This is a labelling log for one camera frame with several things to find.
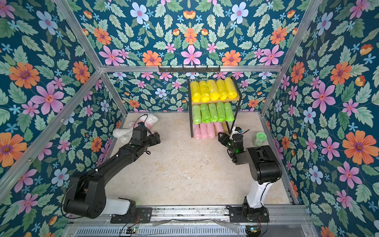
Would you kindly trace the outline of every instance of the pink flower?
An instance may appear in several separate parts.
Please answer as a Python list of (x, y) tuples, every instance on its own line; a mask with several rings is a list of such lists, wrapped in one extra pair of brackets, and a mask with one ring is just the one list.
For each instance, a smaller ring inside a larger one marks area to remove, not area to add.
[(225, 79), (226, 78), (226, 74), (227, 74), (228, 72), (219, 72), (219, 73), (217, 73), (217, 74), (214, 74), (213, 75), (213, 78), (217, 78), (217, 80), (218, 79)]
[(85, 109), (84, 114), (87, 115), (88, 117), (90, 117), (91, 115), (94, 114), (94, 113), (93, 113), (93, 110), (94, 110), (94, 109), (91, 108), (90, 105), (88, 105), (88, 106), (84, 106), (84, 109)]
[(38, 201), (35, 201), (38, 197), (38, 194), (34, 194), (31, 196), (30, 193), (26, 194), (25, 200), (18, 201), (18, 205), (20, 206), (19, 214), (25, 210), (26, 213), (29, 213), (31, 207), (34, 207), (38, 204)]
[(175, 87), (175, 89), (182, 88), (181, 83), (176, 80), (172, 83), (172, 87)]
[(174, 53), (174, 51), (176, 50), (176, 48), (174, 47), (174, 44), (170, 44), (170, 43), (167, 43), (166, 49), (167, 49), (167, 52), (171, 52), (171, 53)]
[(312, 86), (312, 89), (315, 89), (319, 87), (319, 84), (321, 83), (320, 77), (313, 78), (313, 82), (310, 84)]
[(152, 72), (142, 72), (142, 78), (146, 78), (146, 80), (150, 81), (150, 78), (154, 78)]
[(211, 53), (211, 52), (215, 52), (216, 49), (217, 49), (217, 46), (215, 46), (215, 43), (208, 44), (208, 48), (207, 48), (207, 50), (209, 50), (209, 53)]
[(313, 102), (312, 108), (317, 108), (320, 105), (320, 111), (321, 113), (324, 113), (326, 110), (326, 104), (328, 105), (334, 105), (335, 100), (332, 96), (328, 96), (333, 93), (335, 88), (335, 85), (328, 86), (328, 88), (325, 90), (325, 83), (321, 82), (319, 86), (319, 92), (313, 91), (312, 97), (317, 99)]
[(161, 80), (164, 79), (166, 82), (168, 81), (169, 78), (172, 78), (172, 75), (170, 75), (169, 72), (158, 72), (158, 75), (160, 75), (159, 79)]
[(84, 101), (92, 100), (91, 95), (93, 95), (93, 92), (92, 92), (92, 91), (89, 91), (88, 94), (86, 94), (86, 95), (84, 96)]
[(246, 80), (244, 81), (241, 81), (241, 87), (244, 88), (244, 87), (248, 87), (249, 86), (249, 82)]
[(28, 101), (28, 104), (23, 104), (21, 105), (25, 110), (22, 112), (23, 114), (29, 114), (30, 117), (34, 117), (34, 114), (35, 113), (39, 113), (39, 111), (37, 110), (38, 109), (38, 105), (33, 105), (33, 103), (31, 101)]
[(357, 16), (357, 18), (360, 18), (360, 16), (362, 15), (362, 11), (370, 6), (370, 3), (368, 3), (367, 0), (357, 0), (356, 3), (356, 6), (350, 8), (350, 12), (353, 13), (350, 16), (350, 20), (353, 19), (355, 16)]
[(342, 110), (344, 113), (348, 113), (348, 116), (350, 117), (351, 112), (356, 113), (358, 110), (356, 107), (359, 105), (358, 102), (353, 103), (353, 99), (349, 100), (349, 103), (343, 103), (342, 104), (345, 108)]
[(16, 193), (18, 193), (22, 189), (23, 184), (25, 184), (25, 185), (33, 185), (33, 179), (29, 178), (29, 177), (35, 175), (36, 172), (37, 172), (36, 169), (29, 170), (23, 176), (21, 176), (21, 178), (19, 179), (19, 181), (17, 182), (17, 184), (14, 186), (14, 191)]
[(145, 82), (144, 81), (141, 82), (140, 80), (137, 81), (137, 85), (138, 87), (141, 87), (142, 89), (145, 88), (146, 86)]
[(290, 95), (290, 100), (293, 100), (293, 101), (296, 100), (296, 96), (299, 94), (297, 90), (298, 90), (297, 86), (295, 87), (291, 86), (291, 90), (288, 92), (288, 94)]
[(200, 57), (203, 53), (200, 52), (200, 51), (196, 51), (195, 52), (195, 47), (190, 44), (188, 46), (188, 52), (181, 52), (180, 53), (183, 57), (185, 57), (186, 59), (184, 59), (183, 61), (183, 64), (184, 65), (187, 65), (189, 63), (191, 63), (191, 66), (193, 66), (193, 63), (199, 65), (200, 64), (200, 60), (198, 59), (198, 57)]
[(350, 165), (348, 162), (343, 163), (343, 167), (337, 167), (338, 171), (342, 174), (340, 175), (340, 181), (345, 182), (346, 180), (348, 181), (348, 185), (350, 188), (354, 188), (354, 183), (356, 184), (362, 184), (362, 180), (355, 176), (356, 174), (359, 173), (359, 168), (353, 167), (350, 169)]
[(63, 108), (62, 102), (60, 102), (58, 99), (62, 99), (64, 96), (64, 93), (61, 91), (57, 91), (54, 93), (54, 85), (53, 83), (48, 83), (46, 88), (47, 91), (42, 86), (36, 86), (37, 91), (42, 96), (33, 96), (30, 101), (35, 104), (42, 104), (41, 112), (43, 115), (46, 115), (50, 112), (51, 109), (58, 113)]
[(69, 145), (71, 144), (71, 142), (68, 142), (67, 139), (65, 139), (64, 141), (60, 140), (59, 144), (60, 145), (58, 146), (58, 149), (61, 149), (61, 153), (63, 153), (64, 150), (69, 150)]
[(14, 19), (12, 11), (14, 11), (14, 7), (7, 5), (6, 0), (0, 0), (0, 16), (2, 18), (8, 15), (10, 18)]
[(62, 78), (58, 79), (57, 77), (54, 77), (54, 80), (51, 81), (51, 83), (55, 85), (54, 86), (55, 89), (59, 88), (60, 90), (63, 90), (63, 86), (65, 86), (66, 84), (64, 84), (62, 81), (63, 81)]
[(344, 209), (346, 209), (346, 207), (353, 208), (353, 205), (351, 205), (350, 203), (353, 200), (353, 198), (350, 196), (346, 196), (345, 190), (342, 190), (342, 193), (340, 191), (337, 191), (337, 195), (338, 195), (337, 201), (341, 202), (342, 207)]
[(254, 58), (258, 57), (260, 58), (261, 56), (264, 56), (265, 55), (265, 52), (263, 49), (258, 49), (257, 51), (254, 52), (255, 55), (254, 55)]
[(288, 170), (292, 169), (292, 164), (290, 161), (287, 161), (287, 164), (285, 166), (288, 168)]
[(38, 159), (39, 160), (43, 160), (43, 158), (45, 157), (45, 155), (51, 155), (51, 150), (48, 149), (48, 148), (50, 148), (52, 145), (53, 145), (52, 142), (48, 142), (46, 144), (45, 149), (38, 155)]
[(101, 79), (99, 79), (99, 80), (96, 82), (96, 84), (95, 84), (95, 89), (96, 89), (96, 91), (98, 91), (99, 89), (103, 88), (103, 87), (101, 86), (101, 83), (103, 83), (103, 81), (102, 81)]
[(123, 59), (129, 58), (129, 52), (125, 51), (125, 49), (118, 50), (119, 51), (119, 56), (122, 56)]
[(238, 80), (240, 77), (244, 77), (243, 72), (232, 72), (233, 76)]
[(284, 51), (279, 51), (279, 45), (275, 45), (273, 47), (273, 50), (265, 49), (265, 55), (266, 57), (262, 57), (259, 59), (261, 63), (266, 62), (265, 65), (271, 65), (271, 62), (275, 65), (279, 63), (279, 59), (277, 57), (280, 57), (284, 54)]
[(321, 145), (323, 147), (325, 147), (325, 148), (323, 148), (321, 150), (321, 153), (323, 153), (323, 154), (328, 153), (328, 159), (329, 160), (333, 159), (333, 155), (335, 157), (340, 157), (340, 153), (337, 150), (335, 150), (335, 149), (337, 149), (340, 146), (340, 144), (338, 142), (333, 142), (332, 143), (332, 138), (331, 137), (328, 137), (326, 139), (326, 142), (325, 141), (321, 141)]
[(105, 60), (106, 65), (111, 65), (113, 63), (113, 65), (118, 66), (119, 63), (125, 62), (122, 58), (117, 57), (119, 55), (119, 52), (117, 49), (113, 49), (111, 52), (111, 50), (107, 46), (104, 45), (103, 50), (105, 52), (101, 51), (99, 52), (99, 54), (103, 58), (106, 58)]
[(293, 116), (295, 114), (295, 108), (296, 107), (293, 107), (293, 105), (291, 105), (289, 108), (288, 108), (288, 114)]
[(308, 138), (308, 141), (305, 142), (307, 144), (307, 150), (310, 150), (311, 152), (314, 152), (315, 151), (315, 148), (317, 148), (317, 146), (315, 145), (316, 143), (316, 140), (314, 139), (311, 139), (310, 137)]
[(287, 86), (290, 85), (290, 83), (288, 82), (290, 80), (290, 76), (284, 76), (284, 78), (282, 79), (281, 83), (282, 83), (282, 89), (286, 90), (287, 89)]

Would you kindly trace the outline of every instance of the marble-pattern floor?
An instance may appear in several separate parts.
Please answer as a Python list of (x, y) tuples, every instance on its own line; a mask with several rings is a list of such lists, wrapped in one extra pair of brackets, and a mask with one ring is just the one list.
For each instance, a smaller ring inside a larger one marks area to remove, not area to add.
[[(129, 113), (124, 127), (141, 115)], [(242, 204), (253, 182), (248, 164), (235, 165), (217, 137), (191, 138), (189, 113), (154, 115), (159, 121), (152, 130), (160, 134), (161, 143), (115, 175), (105, 187), (107, 197), (152, 206)], [(235, 125), (250, 129), (244, 134), (245, 148), (263, 131), (257, 113), (238, 113)], [(122, 145), (117, 141), (112, 155)], [(281, 180), (272, 185), (265, 204), (289, 204)]]

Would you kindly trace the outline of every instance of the floral wallpaper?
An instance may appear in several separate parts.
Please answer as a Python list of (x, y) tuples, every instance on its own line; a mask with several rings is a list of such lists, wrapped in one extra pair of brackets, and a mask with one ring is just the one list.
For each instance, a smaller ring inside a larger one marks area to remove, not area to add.
[[(72, 3), (76, 10), (81, 9)], [(0, 1), (0, 177), (93, 72), (54, 3)]]
[(70, 176), (104, 162), (120, 123), (121, 113), (99, 80), (3, 200), (0, 236), (62, 235), (69, 219), (60, 207)]
[(266, 114), (322, 237), (379, 235), (378, 7), (323, 3)]

